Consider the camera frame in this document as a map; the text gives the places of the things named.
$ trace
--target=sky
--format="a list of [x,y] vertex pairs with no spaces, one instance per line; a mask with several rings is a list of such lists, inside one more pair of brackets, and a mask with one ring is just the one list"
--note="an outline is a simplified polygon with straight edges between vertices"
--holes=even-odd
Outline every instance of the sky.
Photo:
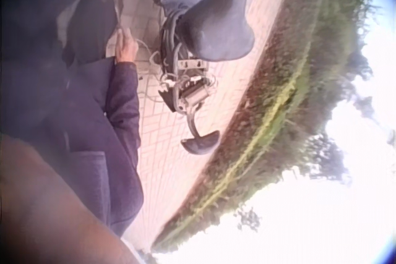
[[[374,0],[382,7],[363,54],[374,77],[355,81],[358,91],[372,96],[376,119],[396,129],[395,0]],[[157,255],[161,264],[211,263],[379,263],[396,235],[396,160],[387,130],[363,119],[351,103],[333,111],[327,131],[345,152],[350,187],[285,172],[284,181],[259,191],[248,201],[262,218],[259,232],[238,230],[237,220],[224,215],[219,226],[200,232],[177,252]]]

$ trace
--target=black bicycle seat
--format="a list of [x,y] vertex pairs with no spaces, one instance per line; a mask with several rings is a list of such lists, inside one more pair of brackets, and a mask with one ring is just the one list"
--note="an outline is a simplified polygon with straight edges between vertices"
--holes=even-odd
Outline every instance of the black bicycle seat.
[[176,32],[188,50],[200,59],[239,59],[254,44],[245,10],[246,0],[201,0],[181,17]]

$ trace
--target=grass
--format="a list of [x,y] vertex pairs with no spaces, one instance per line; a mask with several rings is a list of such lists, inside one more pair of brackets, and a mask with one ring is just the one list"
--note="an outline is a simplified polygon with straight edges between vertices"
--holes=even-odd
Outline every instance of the grass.
[[175,250],[219,223],[222,214],[277,181],[293,164],[310,135],[304,131],[311,125],[306,118],[315,116],[312,126],[323,125],[340,97],[336,82],[355,47],[351,20],[357,5],[357,0],[284,0],[226,137],[154,251]]

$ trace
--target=jacket pocket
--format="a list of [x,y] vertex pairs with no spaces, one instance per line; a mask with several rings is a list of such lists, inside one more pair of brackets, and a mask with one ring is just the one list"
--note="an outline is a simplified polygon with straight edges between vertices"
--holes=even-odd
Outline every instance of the jacket pocket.
[[82,203],[104,224],[110,221],[110,187],[103,151],[70,153],[70,178]]

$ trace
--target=dark jacket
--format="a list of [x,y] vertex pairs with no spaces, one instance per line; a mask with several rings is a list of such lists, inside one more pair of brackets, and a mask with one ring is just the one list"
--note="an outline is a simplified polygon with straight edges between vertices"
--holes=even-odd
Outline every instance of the dark jacket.
[[143,203],[136,67],[64,65],[56,17],[73,1],[2,0],[1,131],[36,147],[121,236]]

